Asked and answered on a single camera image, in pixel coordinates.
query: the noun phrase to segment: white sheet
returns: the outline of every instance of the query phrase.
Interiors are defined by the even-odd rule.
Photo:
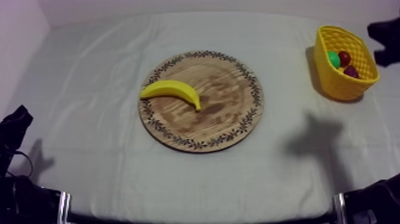
[[[35,117],[22,150],[40,145],[38,184],[73,195],[75,212],[121,220],[256,222],[318,216],[335,192],[400,171],[399,65],[354,104],[318,94],[306,49],[319,26],[256,13],[141,15],[53,30],[20,82],[9,112]],[[334,24],[378,44],[366,24]],[[262,119],[240,144],[179,153],[143,128],[140,86],[162,60],[209,49],[259,78]],[[15,169],[20,160],[14,164]]]

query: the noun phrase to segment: banana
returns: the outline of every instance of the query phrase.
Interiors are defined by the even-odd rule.
[[[140,92],[140,98],[159,96],[175,96],[195,105],[196,111],[201,109],[200,98],[196,90],[188,84],[176,80],[160,80],[148,85]]]

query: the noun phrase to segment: green fruit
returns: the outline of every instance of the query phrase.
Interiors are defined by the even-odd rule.
[[[338,69],[340,67],[340,58],[337,53],[335,53],[334,51],[328,51],[328,58],[329,58],[330,63],[336,69]]]

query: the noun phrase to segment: round wooden tray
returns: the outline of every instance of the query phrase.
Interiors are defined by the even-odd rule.
[[[169,58],[149,75],[142,89],[174,79],[196,89],[201,111],[174,97],[139,101],[140,118],[149,133],[173,149],[210,153],[245,138],[263,112],[263,90],[239,60],[214,51],[187,52]]]

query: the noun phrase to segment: yellow basket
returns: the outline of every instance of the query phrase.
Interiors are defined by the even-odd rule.
[[[357,69],[360,79],[334,68],[327,56],[328,51],[347,51],[351,56],[350,65]],[[379,80],[375,62],[363,40],[339,27],[322,26],[318,29],[314,59],[322,90],[336,99],[356,99]]]

